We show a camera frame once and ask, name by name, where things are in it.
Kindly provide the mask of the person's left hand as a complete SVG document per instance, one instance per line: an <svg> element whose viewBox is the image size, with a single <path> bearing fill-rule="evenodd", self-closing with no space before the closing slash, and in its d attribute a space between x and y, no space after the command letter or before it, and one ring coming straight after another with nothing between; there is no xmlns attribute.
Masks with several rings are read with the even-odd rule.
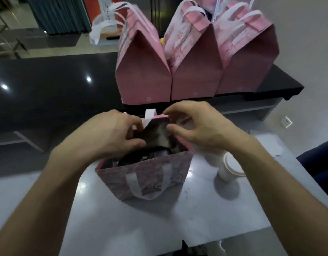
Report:
<svg viewBox="0 0 328 256"><path fill-rule="evenodd" d="M138 116L117 110L95 115L52 150L48 164L66 173L82 173L98 159L126 155L123 143L133 139L133 126L144 130Z"/></svg>

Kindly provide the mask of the person's right hand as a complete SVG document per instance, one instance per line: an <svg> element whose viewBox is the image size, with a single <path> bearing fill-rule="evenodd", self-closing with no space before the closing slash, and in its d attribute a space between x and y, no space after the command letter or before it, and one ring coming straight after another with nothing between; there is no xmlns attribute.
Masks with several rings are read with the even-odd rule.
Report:
<svg viewBox="0 0 328 256"><path fill-rule="evenodd" d="M171 124L192 130L192 142L216 153L226 150L233 154L249 152L260 147L260 142L224 117L209 103L183 100L167 107L163 114Z"/></svg>

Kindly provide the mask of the pink marbled gift bag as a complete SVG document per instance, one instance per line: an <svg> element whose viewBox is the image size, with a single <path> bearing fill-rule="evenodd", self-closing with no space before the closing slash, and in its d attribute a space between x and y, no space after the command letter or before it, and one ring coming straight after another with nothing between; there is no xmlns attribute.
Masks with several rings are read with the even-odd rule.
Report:
<svg viewBox="0 0 328 256"><path fill-rule="evenodd" d="M147 109L142 118L143 131L133 127L133 137L146 142L144 148L163 146L173 154L118 167L123 157L102 160L95 172L120 201L129 198L153 200L167 188L184 184L194 154L193 147L183 138L167 131L168 116Z"/></svg>

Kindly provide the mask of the person's left forearm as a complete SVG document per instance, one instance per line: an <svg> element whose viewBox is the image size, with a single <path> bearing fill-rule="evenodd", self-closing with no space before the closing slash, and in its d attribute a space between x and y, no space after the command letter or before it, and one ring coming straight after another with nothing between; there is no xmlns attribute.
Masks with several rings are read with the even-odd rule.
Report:
<svg viewBox="0 0 328 256"><path fill-rule="evenodd" d="M51 155L0 230L0 256L59 256L79 179L89 162Z"/></svg>

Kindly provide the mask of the person's right forearm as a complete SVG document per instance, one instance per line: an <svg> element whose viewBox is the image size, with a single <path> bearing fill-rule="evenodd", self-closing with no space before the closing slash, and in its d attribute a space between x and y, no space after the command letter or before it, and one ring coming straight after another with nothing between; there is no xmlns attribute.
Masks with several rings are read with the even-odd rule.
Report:
<svg viewBox="0 0 328 256"><path fill-rule="evenodd" d="M244 134L224 148L241 165L288 256L328 256L328 207Z"/></svg>

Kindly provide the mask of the black item in bag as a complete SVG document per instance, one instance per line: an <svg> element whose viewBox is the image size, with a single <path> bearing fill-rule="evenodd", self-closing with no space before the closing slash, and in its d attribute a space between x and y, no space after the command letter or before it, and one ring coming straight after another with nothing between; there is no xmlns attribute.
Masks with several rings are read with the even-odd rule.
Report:
<svg viewBox="0 0 328 256"><path fill-rule="evenodd" d="M172 155L173 152L171 149L163 146L155 146L150 148L143 148L140 150L133 151L124 157L122 157L117 166L127 166L135 163L139 163L145 160L154 159L162 156Z"/></svg>

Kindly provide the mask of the white paper cup with lid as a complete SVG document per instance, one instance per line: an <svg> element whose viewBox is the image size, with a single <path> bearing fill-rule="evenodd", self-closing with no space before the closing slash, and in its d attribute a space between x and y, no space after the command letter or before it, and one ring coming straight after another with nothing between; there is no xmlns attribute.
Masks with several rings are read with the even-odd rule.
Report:
<svg viewBox="0 0 328 256"><path fill-rule="evenodd" d="M238 178L246 177L241 165L234 156L226 150L222 150L219 153L205 153L204 158L207 163L217 168L217 176L223 182L229 183Z"/></svg>

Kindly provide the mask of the closed pink gift bag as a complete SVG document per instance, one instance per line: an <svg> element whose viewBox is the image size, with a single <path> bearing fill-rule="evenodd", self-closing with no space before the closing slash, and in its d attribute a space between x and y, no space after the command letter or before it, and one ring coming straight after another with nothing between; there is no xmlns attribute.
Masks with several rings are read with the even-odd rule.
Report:
<svg viewBox="0 0 328 256"><path fill-rule="evenodd" d="M214 97L223 74L213 24L193 0L183 0L164 34L171 100Z"/></svg>
<svg viewBox="0 0 328 256"><path fill-rule="evenodd" d="M274 24L248 3L230 1L213 27L223 66L216 95L255 92L280 52Z"/></svg>
<svg viewBox="0 0 328 256"><path fill-rule="evenodd" d="M89 33L97 45L101 31L120 26L115 79L123 104L169 102L172 75L157 29L139 7L126 1L103 4L102 16Z"/></svg>

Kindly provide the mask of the white paper sheet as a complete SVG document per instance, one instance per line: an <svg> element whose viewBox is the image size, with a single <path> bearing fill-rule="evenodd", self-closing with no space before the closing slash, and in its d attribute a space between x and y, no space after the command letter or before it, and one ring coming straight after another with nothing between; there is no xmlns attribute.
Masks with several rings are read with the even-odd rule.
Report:
<svg viewBox="0 0 328 256"><path fill-rule="evenodd" d="M284 149L279 145L275 135L259 133L255 137L271 156L277 157L283 155Z"/></svg>

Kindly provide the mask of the black glossy counter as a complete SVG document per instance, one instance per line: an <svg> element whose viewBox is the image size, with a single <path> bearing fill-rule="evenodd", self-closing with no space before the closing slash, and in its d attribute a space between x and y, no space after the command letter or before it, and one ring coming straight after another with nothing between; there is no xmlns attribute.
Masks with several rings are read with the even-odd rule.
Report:
<svg viewBox="0 0 328 256"><path fill-rule="evenodd" d="M0 60L0 146L27 143L45 153L57 127L116 109L143 116L172 102L122 104L115 52Z"/></svg>

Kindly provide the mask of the white perforated strip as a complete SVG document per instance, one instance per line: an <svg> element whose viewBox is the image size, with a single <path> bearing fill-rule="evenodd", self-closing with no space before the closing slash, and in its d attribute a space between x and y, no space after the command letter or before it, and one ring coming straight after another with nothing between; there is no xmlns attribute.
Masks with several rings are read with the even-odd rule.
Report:
<svg viewBox="0 0 328 256"><path fill-rule="evenodd" d="M212 4L214 6L214 12L211 18L211 22L215 22L217 17L221 14L222 8L221 4L223 3L223 0L212 0Z"/></svg>

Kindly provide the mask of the red and white sign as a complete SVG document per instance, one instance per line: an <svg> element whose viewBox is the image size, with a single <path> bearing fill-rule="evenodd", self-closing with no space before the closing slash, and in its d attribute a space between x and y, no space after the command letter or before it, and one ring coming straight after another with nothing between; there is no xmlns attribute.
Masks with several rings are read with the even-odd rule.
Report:
<svg viewBox="0 0 328 256"><path fill-rule="evenodd" d="M108 13L109 6L112 3L118 3L127 0L83 0L86 8L87 15L89 17L91 26L98 25L105 20L116 20L123 22L122 17L127 16L126 9L120 9L117 12L121 15L114 13ZM122 32L122 25L111 25L101 29L99 42L119 39Z"/></svg>

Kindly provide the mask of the dark blue chair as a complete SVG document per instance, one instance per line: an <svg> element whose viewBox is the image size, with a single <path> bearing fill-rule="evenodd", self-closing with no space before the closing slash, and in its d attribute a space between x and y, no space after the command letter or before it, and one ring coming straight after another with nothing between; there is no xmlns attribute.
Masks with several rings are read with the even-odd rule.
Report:
<svg viewBox="0 0 328 256"><path fill-rule="evenodd" d="M328 195L328 141L299 155L297 160Z"/></svg>

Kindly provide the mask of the grey-blue curtain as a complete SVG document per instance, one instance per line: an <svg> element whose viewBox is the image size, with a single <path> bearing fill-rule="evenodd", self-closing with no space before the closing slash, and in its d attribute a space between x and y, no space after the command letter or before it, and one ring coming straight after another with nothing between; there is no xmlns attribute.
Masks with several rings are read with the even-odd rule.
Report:
<svg viewBox="0 0 328 256"><path fill-rule="evenodd" d="M49 35L87 33L91 23L83 0L26 0L42 30Z"/></svg>

